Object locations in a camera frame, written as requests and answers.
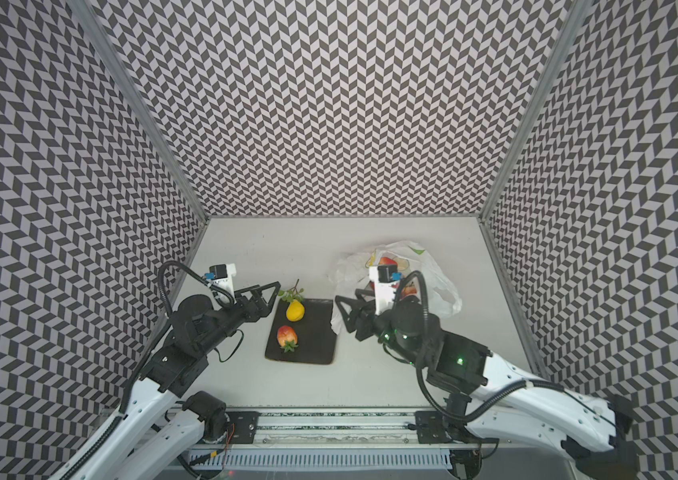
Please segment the yellow fake pear with leaves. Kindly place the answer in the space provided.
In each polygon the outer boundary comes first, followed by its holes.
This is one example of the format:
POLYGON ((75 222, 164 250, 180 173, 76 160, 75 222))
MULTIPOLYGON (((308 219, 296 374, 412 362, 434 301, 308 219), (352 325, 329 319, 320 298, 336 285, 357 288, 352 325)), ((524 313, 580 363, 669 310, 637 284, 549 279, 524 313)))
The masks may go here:
POLYGON ((304 289, 299 283, 300 280, 297 279, 291 288, 278 292, 279 300, 286 304, 285 316, 290 322, 298 322, 305 315, 304 289))

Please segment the white plastic bag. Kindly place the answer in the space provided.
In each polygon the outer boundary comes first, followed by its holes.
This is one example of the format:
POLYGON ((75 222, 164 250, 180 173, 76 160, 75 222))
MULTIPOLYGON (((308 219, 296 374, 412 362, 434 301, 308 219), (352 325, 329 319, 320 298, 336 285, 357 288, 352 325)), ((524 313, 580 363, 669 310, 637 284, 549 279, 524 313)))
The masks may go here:
POLYGON ((413 270, 423 274, 431 313, 440 318, 449 318, 461 311, 462 300, 454 283, 443 273, 431 253, 411 240, 367 247, 341 257, 329 275, 334 296, 351 296, 356 289, 367 287, 370 281, 369 268, 380 265, 383 257, 395 261, 403 276, 413 270))

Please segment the peach fake apple green leaf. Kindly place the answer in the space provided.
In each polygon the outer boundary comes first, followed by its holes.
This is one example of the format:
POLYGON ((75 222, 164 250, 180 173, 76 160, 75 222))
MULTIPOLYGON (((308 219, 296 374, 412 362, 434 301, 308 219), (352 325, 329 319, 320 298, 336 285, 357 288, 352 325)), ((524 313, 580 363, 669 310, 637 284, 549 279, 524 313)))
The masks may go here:
POLYGON ((298 336, 290 326, 280 327, 276 339, 283 352, 294 352, 298 347, 298 336))

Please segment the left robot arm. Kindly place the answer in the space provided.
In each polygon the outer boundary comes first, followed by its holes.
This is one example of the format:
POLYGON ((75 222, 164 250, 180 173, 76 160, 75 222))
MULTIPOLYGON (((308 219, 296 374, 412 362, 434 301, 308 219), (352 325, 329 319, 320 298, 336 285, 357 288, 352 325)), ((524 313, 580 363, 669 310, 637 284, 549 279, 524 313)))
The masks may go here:
POLYGON ((235 289, 232 264, 198 274, 170 260, 158 287, 166 321, 127 380, 118 406, 56 479, 154 479, 202 439, 225 442, 231 422, 223 401, 187 392, 208 356, 245 323, 268 317, 280 285, 235 289))

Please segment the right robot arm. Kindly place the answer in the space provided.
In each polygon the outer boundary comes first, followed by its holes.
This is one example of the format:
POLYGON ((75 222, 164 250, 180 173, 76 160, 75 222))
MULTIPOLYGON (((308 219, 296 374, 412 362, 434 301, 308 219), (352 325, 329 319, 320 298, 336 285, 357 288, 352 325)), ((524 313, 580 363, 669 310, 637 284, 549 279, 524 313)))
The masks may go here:
POLYGON ((634 422, 629 399, 578 393, 444 330, 418 270, 403 275, 382 265, 369 275, 372 289, 335 298, 345 328, 359 341, 376 339, 414 369, 448 439, 514 440, 572 462, 591 479, 637 478, 637 448, 627 438, 634 422))

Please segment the red yellow fake apple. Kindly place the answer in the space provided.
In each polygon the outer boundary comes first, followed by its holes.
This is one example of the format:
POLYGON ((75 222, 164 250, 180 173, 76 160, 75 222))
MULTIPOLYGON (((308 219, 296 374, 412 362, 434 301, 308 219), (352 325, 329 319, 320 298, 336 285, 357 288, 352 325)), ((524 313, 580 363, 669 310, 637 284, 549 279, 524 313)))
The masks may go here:
POLYGON ((417 296, 418 290, 417 287, 413 284, 406 285, 401 293, 401 298, 406 298, 408 296, 417 296))

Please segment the black tray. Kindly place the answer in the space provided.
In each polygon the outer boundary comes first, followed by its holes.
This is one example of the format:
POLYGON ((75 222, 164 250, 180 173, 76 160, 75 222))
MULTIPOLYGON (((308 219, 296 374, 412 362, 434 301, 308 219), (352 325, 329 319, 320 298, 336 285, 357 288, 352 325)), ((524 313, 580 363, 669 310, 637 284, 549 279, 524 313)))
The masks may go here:
POLYGON ((305 315, 298 322, 286 319, 286 304, 279 301, 271 331, 267 338, 264 356, 268 360, 330 365, 334 360, 337 334, 332 330, 333 302, 327 299, 306 299, 305 315), (298 347, 294 352, 283 352, 277 342, 277 331, 282 326, 292 327, 298 336, 298 347))

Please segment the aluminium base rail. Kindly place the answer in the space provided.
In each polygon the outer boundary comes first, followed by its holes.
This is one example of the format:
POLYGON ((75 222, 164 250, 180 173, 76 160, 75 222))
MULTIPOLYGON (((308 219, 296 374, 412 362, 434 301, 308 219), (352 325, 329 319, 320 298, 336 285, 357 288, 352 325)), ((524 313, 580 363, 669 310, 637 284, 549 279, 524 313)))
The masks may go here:
POLYGON ((493 407, 454 426, 424 407, 253 408, 227 412, 233 444, 260 448, 529 447, 562 453, 566 434, 549 421, 493 407))

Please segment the aluminium corner post left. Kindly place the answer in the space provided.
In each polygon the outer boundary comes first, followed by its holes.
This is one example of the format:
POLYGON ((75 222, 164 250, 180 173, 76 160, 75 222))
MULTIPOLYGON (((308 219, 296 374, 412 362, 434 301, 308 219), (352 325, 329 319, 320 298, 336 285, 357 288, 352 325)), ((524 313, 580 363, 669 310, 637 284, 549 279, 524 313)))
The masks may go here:
POLYGON ((91 3, 84 0, 70 0, 67 1, 67 5, 70 7, 73 15, 77 18, 85 35, 100 56, 107 71, 111 75, 116 86, 120 89, 124 99, 129 104, 147 137, 152 142, 160 160, 165 165, 180 193, 187 200, 193 212, 203 222, 207 222, 208 214, 206 213, 202 202, 187 179, 181 168, 180 162, 176 159, 171 147, 166 141, 163 133, 160 131, 159 126, 151 115, 149 108, 141 93, 136 88, 131 75, 127 71, 115 47, 110 42, 102 25, 99 23, 91 3))

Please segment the aluminium corner post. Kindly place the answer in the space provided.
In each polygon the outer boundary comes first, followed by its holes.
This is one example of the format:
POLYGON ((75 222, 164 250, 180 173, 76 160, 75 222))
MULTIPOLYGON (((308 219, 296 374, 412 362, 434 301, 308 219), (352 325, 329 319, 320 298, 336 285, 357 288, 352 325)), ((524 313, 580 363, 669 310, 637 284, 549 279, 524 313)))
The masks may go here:
POLYGON ((120 89, 124 99, 129 104, 147 137, 152 142, 160 160, 165 165, 180 193, 187 200, 193 212, 203 222, 207 222, 208 214, 206 213, 202 202, 187 179, 181 168, 180 162, 176 159, 171 147, 166 141, 163 133, 160 131, 159 126, 151 115, 149 108, 141 93, 136 88, 131 75, 127 71, 115 47, 110 42, 102 25, 99 23, 91 3, 84 0, 70 0, 67 1, 67 5, 70 7, 73 15, 77 18, 85 35, 100 56, 107 71, 111 75, 116 86, 120 89))
POLYGON ((585 23, 586 17, 593 6, 593 1, 576 0, 563 22, 558 38, 555 40, 550 55, 542 69, 539 81, 534 87, 526 111, 523 113, 507 154, 500 164, 496 179, 489 191, 478 218, 486 223, 496 208, 502 192, 520 158, 534 126, 542 112, 544 104, 555 84, 571 48, 573 47, 579 30, 585 23))

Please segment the aluminium corner post right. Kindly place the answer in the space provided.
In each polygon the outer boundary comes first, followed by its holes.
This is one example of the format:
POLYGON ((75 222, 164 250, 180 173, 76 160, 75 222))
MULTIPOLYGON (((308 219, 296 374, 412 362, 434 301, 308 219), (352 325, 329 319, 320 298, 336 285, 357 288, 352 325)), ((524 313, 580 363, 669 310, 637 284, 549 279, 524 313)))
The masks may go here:
POLYGON ((534 126, 542 112, 544 104, 555 84, 571 48, 573 47, 579 30, 585 23, 586 17, 593 6, 593 1, 576 0, 563 22, 558 38, 555 40, 550 55, 542 69, 539 81, 534 87, 526 111, 523 113, 507 154, 500 164, 496 179, 489 191, 478 218, 486 223, 496 208, 502 192, 520 158, 534 126))

